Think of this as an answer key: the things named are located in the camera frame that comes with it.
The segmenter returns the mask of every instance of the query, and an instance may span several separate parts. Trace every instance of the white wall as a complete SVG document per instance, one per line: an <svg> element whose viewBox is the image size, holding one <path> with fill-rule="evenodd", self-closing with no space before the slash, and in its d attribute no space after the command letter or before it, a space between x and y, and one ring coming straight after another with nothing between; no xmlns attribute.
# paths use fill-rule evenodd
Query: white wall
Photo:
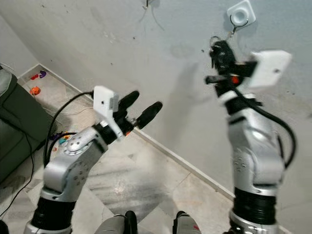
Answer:
<svg viewBox="0 0 312 234"><path fill-rule="evenodd" d="M0 16L0 62L14 69L12 71L3 65L5 69L17 77L38 64L36 58L2 16Z"/></svg>
<svg viewBox="0 0 312 234"><path fill-rule="evenodd" d="M237 0L2 0L0 14L38 60L81 90L106 85L134 89L142 111L158 99L163 110L144 130L232 189L226 112L212 87L208 41L232 30L226 9ZM298 159L286 175L277 206L283 226L310 232L312 220L312 54L310 0L252 1L257 22L231 42L239 59L251 50L279 48L294 55L266 109L297 132Z"/></svg>

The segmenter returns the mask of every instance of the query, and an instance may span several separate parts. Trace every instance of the orange toy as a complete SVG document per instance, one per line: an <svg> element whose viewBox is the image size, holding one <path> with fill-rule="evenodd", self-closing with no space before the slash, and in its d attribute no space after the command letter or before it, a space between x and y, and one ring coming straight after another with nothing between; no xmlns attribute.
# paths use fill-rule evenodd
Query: orange toy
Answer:
<svg viewBox="0 0 312 234"><path fill-rule="evenodd" d="M36 78L38 78L38 77L39 77L39 75L36 74L36 75L34 75L33 77L31 77L30 79L34 80L34 79L36 79Z"/></svg>
<svg viewBox="0 0 312 234"><path fill-rule="evenodd" d="M63 139L68 140L70 138L70 135L66 135L63 137Z"/></svg>
<svg viewBox="0 0 312 234"><path fill-rule="evenodd" d="M41 91L41 89L38 86L36 86L36 87L32 88L29 92L32 95L38 95L40 93L40 91Z"/></svg>

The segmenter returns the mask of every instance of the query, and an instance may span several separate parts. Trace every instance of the white electrical outlet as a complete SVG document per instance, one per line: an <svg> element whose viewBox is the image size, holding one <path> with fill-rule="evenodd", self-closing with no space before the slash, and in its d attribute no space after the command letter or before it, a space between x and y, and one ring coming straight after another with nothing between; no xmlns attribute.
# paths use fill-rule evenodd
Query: white electrical outlet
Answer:
<svg viewBox="0 0 312 234"><path fill-rule="evenodd" d="M227 15L236 26L247 26L255 22L255 14L249 0L243 0L230 7Z"/></svg>

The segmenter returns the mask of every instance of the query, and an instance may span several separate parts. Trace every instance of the robotic arm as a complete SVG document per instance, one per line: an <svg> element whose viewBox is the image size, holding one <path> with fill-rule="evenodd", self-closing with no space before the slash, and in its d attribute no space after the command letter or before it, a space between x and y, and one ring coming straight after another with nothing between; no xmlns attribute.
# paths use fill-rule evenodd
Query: robotic arm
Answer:
<svg viewBox="0 0 312 234"><path fill-rule="evenodd" d="M229 118L229 139L233 148L234 207L229 234L277 234L275 204L285 169L295 153L295 136L281 119L260 109L255 94L274 86L290 63L284 51L252 53L251 60L238 63L226 41L217 41L210 55L219 75L207 76L215 84ZM284 127L292 138L288 162L281 155L272 121Z"/></svg>
<svg viewBox="0 0 312 234"><path fill-rule="evenodd" d="M72 232L73 210L91 168L108 150L113 141L121 140L134 127L143 128L162 108L161 102L148 107L137 119L127 118L127 108L138 98L134 91L118 101L113 91L96 86L94 111L101 121L75 134L64 150L49 162L44 170L44 187L32 220L26 225L25 234L69 234ZM124 218L118 219L125 225Z"/></svg>

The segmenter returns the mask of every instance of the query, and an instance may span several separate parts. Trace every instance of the white baseboard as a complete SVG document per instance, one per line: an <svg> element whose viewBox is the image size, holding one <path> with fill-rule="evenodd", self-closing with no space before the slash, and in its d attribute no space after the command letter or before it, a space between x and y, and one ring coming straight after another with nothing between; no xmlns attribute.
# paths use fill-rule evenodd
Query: white baseboard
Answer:
<svg viewBox="0 0 312 234"><path fill-rule="evenodd" d="M82 93L82 91L80 89L76 88L75 86L73 86L72 84L70 84L69 82L67 82L62 77L60 77L59 75L57 75L56 73L54 73L53 71L51 71L49 68L47 68L46 66L44 66L42 64L37 64L36 66L29 69L27 72L22 74L20 77L28 80L33 75L39 73L40 70L42 70L42 69L49 72L50 74L52 74L55 78L57 78L60 82L62 82L63 84L65 84L66 86L71 88L72 90L76 91L77 93ZM152 137L150 137L146 133L142 132L141 130L134 129L133 132L135 134L137 134L138 136L140 136L141 138L143 138L148 143L150 143L151 145L153 145L155 148L160 150L162 153L164 153L168 157L172 158L175 162L177 162L178 164L180 164L181 166L186 168L188 171L193 173L195 176L197 176L198 178L200 178L201 180L203 180L204 182L209 184L212 188L214 188L216 190L216 192L221 193L226 198L233 201L234 194L231 191L229 191L224 186L222 186L221 184L216 182L214 179L212 179L211 177L209 177L208 175L203 173L196 166L192 165L191 163L189 163L188 161L186 161L185 159L183 159L182 157L180 157L179 155L177 155L176 153L174 153L173 151L171 151L170 149L168 149L164 145L160 144L158 141L156 141L155 139L153 139ZM292 234L292 233L289 232L284 227L279 226L279 234Z"/></svg>

